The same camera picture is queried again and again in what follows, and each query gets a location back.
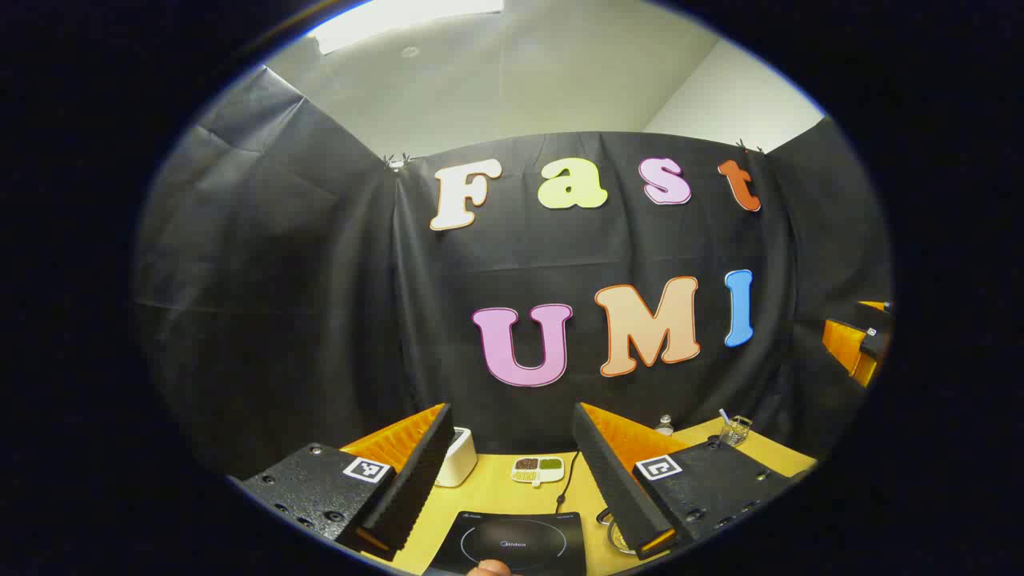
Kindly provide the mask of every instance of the cable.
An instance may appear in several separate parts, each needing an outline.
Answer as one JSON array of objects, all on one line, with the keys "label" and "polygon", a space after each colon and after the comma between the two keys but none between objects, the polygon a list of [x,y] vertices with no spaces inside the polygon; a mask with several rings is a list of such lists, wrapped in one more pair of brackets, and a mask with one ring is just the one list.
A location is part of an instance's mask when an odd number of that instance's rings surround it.
[{"label": "cable", "polygon": [[572,462],[569,464],[569,478],[565,481],[565,488],[562,489],[562,493],[555,499],[555,513],[558,513],[558,508],[565,503],[565,492],[569,489],[569,484],[572,482],[572,470],[575,468],[575,459],[579,456],[580,451],[577,450],[575,455],[572,456]]}]

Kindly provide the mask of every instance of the glass cup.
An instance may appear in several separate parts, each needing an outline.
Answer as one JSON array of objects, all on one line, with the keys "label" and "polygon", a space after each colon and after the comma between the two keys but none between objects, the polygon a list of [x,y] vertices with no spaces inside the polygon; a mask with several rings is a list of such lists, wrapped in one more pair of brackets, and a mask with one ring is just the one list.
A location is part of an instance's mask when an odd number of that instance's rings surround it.
[{"label": "glass cup", "polygon": [[750,418],[733,416],[728,425],[722,426],[722,431],[718,435],[719,442],[724,442],[729,446],[739,446],[746,440],[746,434],[751,431],[752,423],[754,422]]}]

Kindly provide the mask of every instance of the orange letter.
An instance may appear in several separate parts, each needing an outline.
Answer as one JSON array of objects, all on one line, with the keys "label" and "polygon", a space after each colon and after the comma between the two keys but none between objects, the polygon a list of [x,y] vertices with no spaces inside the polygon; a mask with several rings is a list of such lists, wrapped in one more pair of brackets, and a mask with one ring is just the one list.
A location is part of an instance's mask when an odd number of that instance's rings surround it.
[{"label": "orange letter", "polygon": [[756,196],[751,196],[751,191],[746,190],[746,182],[751,181],[751,175],[740,170],[735,160],[727,160],[725,164],[719,166],[718,173],[729,179],[732,197],[743,207],[743,210],[757,212],[761,209],[761,200]]},{"label": "orange letter", "polygon": [[601,366],[602,376],[622,376],[637,367],[630,357],[630,342],[647,367],[654,365],[657,351],[669,339],[662,362],[674,364],[700,353],[694,336],[693,295],[697,280],[692,276],[673,278],[665,284],[657,312],[650,308],[636,288],[629,284],[609,286],[594,295],[597,305],[608,317],[608,361]]}]

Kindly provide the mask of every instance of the ceiling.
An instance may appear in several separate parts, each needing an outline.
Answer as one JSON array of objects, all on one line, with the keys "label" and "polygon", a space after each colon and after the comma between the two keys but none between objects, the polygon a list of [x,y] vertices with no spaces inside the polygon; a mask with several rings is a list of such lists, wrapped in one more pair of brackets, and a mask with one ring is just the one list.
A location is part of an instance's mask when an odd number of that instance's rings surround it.
[{"label": "ceiling", "polygon": [[[267,67],[378,155],[499,138],[641,131],[718,37],[641,0],[506,0],[328,55],[303,38]],[[415,57],[402,57],[408,46]]]}]

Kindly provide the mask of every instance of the water bottle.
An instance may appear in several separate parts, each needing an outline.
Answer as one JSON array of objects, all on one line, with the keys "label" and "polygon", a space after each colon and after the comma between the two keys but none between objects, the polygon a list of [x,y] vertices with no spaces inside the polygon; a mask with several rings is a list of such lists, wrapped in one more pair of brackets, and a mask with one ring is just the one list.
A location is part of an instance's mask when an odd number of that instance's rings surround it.
[{"label": "water bottle", "polygon": [[672,416],[668,414],[662,416],[662,419],[658,421],[657,425],[654,426],[654,430],[659,434],[664,434],[665,436],[672,436],[672,433],[676,431],[672,427]]}]

